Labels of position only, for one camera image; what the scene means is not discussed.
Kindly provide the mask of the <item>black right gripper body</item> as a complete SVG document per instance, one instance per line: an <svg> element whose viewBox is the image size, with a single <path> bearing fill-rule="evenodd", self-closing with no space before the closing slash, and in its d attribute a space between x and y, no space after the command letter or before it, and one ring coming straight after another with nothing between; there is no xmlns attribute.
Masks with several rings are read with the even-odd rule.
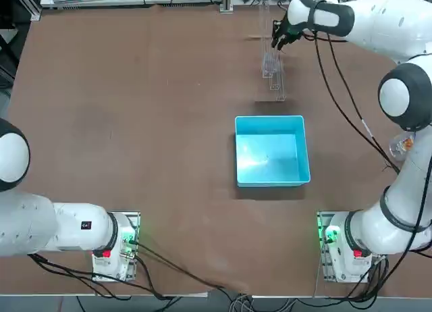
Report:
<svg viewBox="0 0 432 312"><path fill-rule="evenodd" d="M290 24L288 17L284 16L280 20L273 21L272 32L277 31L279 37L283 34L292 36L292 39L300 39L302 37L301 31L298 31L293 25Z"/></svg>

